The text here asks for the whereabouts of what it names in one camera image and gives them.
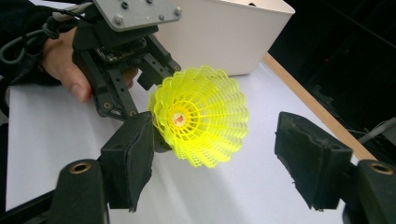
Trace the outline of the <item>yellow plastic shuttlecock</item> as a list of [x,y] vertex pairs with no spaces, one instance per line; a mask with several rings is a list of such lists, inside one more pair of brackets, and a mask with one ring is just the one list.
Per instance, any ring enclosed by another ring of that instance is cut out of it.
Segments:
[[148,110],[164,142],[193,167],[229,161],[248,133],[247,100],[237,81],[206,65],[165,78]]

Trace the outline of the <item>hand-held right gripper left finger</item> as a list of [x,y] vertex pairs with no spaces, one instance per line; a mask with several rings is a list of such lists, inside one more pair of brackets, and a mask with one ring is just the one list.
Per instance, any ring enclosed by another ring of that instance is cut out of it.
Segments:
[[111,209],[137,210],[140,194],[151,178],[153,156],[149,112],[128,118],[101,148],[99,161]]

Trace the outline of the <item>white plastic bin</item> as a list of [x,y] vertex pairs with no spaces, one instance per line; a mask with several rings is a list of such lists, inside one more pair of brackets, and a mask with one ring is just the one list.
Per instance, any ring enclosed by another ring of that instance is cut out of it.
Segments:
[[251,73],[295,13],[284,0],[171,0],[179,21],[157,37],[183,69],[209,65],[231,76]]

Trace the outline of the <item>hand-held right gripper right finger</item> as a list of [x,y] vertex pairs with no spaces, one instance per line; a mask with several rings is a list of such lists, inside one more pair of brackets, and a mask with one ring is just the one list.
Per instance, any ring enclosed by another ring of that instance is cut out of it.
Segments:
[[275,154],[309,208],[335,209],[352,149],[302,116],[280,112]]

